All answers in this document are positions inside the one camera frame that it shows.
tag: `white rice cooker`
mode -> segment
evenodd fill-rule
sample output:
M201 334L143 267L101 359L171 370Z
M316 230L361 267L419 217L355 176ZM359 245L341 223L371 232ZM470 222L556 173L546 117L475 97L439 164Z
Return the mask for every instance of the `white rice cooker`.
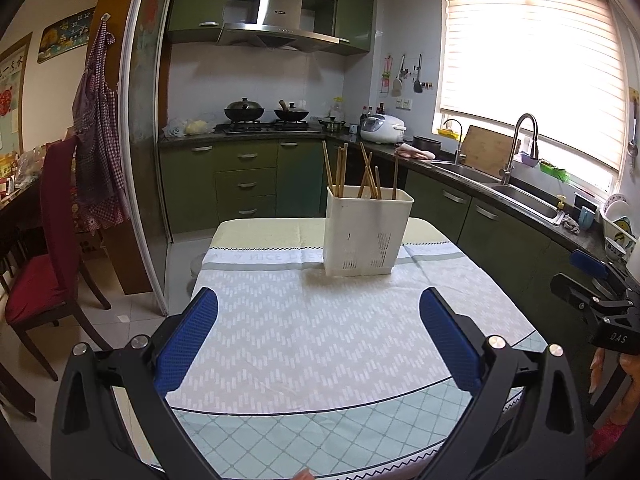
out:
M402 142L406 126L404 121L391 115L372 115L362 125L360 135L377 144Z

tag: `range hood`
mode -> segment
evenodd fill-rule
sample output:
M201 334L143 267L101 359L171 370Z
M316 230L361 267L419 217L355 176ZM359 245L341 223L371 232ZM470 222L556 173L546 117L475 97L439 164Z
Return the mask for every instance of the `range hood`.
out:
M302 0L260 0L255 23L225 23L218 44L250 44L314 52L340 43L339 38L301 30L301 13Z

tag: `wooden cutting board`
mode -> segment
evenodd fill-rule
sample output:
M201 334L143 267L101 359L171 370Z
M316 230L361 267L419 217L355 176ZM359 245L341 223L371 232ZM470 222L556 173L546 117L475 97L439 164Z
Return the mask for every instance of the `wooden cutting board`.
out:
M512 142L513 137L471 125L462 141L461 151L466 155L464 164L500 178L500 168L504 168ZM520 139L516 153L519 151Z

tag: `small faucet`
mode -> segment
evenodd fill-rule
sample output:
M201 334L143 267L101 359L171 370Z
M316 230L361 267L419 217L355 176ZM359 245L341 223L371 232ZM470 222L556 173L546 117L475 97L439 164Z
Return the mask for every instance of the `small faucet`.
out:
M447 123L450 123L451 121L456 121L458 123L458 126L460 126L460 138L458 138L458 149L456 150L456 158L453 160L454 164L458 164L460 160L460 144L462 144L462 124L460 124L460 121L457 119L447 119L442 123L442 126L447 126Z
M518 134L520 133L520 127L525 119L531 119L533 123L533 138L531 140L531 158L538 158L538 122L536 118L531 114L522 114L516 123L516 128L513 132L513 142L511 143L511 151L509 158L504 165L503 169L500 169L500 176L502 177L500 183L506 186L511 178L511 172L513 171L513 157L516 155L516 145L518 144Z

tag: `patterned tablecloth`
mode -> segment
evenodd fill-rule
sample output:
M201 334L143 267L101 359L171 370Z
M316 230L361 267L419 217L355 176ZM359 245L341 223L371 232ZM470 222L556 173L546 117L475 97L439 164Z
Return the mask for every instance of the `patterned tablecloth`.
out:
M500 288L430 224L410 219L389 276L328 278L324 219L223 223L194 294L216 323L169 405L224 477L410 478L469 402L424 329L436 286L486 334L545 343ZM513 390L507 405L514 402Z

